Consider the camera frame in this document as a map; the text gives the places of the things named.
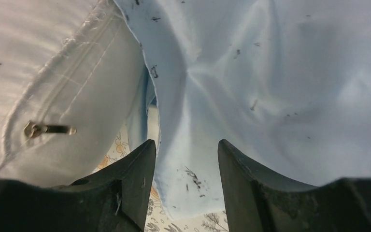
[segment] orange flower print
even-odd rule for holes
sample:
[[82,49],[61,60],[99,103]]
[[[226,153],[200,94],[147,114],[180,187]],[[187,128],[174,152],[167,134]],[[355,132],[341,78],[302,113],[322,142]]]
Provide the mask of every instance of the orange flower print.
[[100,170],[102,168],[105,168],[109,165],[109,163],[114,163],[117,161],[117,158],[111,158],[110,156],[106,155],[104,156],[104,159],[102,162],[100,162],[99,165],[97,165],[97,168]]
[[124,157],[127,155],[127,148],[126,146],[128,146],[128,143],[122,143],[121,142],[121,133],[119,132],[119,134],[117,135],[117,138],[115,140],[115,143],[116,143],[116,151],[120,154],[120,157]]
[[159,201],[160,197],[158,196],[157,190],[154,189],[154,187],[151,187],[150,195],[155,200]]
[[104,156],[104,159],[97,165],[97,168],[102,169],[107,167],[107,165],[109,164],[109,158],[109,156]]

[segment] black object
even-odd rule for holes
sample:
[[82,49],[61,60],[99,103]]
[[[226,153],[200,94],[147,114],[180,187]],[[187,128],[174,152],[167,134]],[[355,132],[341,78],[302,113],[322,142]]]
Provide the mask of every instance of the black object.
[[142,232],[155,160],[155,143],[148,140],[70,186],[0,180],[0,231]]
[[226,140],[219,143],[218,159],[230,232],[371,232],[371,179],[310,186]]

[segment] white cloth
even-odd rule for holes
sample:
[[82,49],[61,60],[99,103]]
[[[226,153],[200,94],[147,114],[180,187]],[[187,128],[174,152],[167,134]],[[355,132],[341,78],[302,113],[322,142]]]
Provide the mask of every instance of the white cloth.
[[[0,178],[68,185],[100,163],[144,78],[122,17],[111,0],[0,0]],[[77,133],[28,139],[30,120]]]
[[224,208],[224,138],[305,183],[371,176],[371,0],[115,2],[156,88],[168,216]]

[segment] metal zipper pull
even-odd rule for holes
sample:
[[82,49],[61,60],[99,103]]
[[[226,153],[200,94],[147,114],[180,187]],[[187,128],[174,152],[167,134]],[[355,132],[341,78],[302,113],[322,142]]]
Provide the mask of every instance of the metal zipper pull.
[[34,139],[41,136],[43,133],[61,133],[61,134],[76,134],[76,128],[71,126],[61,125],[45,125],[29,121],[23,129],[25,136]]

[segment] floral patterned fabric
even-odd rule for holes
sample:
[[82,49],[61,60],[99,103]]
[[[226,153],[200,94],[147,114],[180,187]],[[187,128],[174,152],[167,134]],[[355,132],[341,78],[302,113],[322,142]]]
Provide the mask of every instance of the floral patterned fabric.
[[[94,172],[118,161],[130,153],[126,126],[120,130],[114,144]],[[225,211],[205,214],[192,219],[171,221],[165,215],[157,191],[152,188],[147,211],[145,232],[228,232]]]

